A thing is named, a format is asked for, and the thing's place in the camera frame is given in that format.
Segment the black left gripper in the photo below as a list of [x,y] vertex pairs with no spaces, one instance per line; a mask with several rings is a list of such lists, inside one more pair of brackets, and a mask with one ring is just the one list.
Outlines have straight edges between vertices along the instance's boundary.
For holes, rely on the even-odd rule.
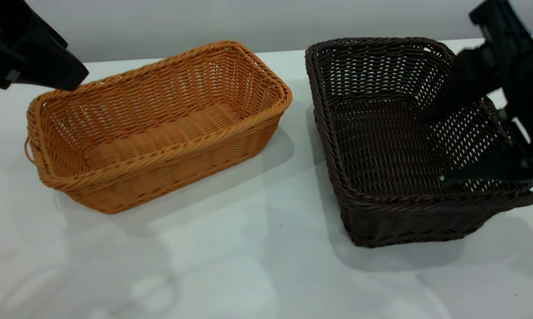
[[56,31],[31,27],[35,17],[25,0],[0,0],[0,88],[18,83],[74,91],[88,69]]

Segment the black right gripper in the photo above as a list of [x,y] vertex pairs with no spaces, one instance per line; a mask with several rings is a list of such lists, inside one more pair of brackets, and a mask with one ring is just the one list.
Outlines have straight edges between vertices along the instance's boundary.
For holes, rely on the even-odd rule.
[[502,123],[509,145],[497,148],[457,169],[443,172],[440,181],[533,180],[533,38],[509,38],[505,45],[485,43],[459,52],[448,78],[420,114],[423,123],[436,123],[503,86],[507,99]]

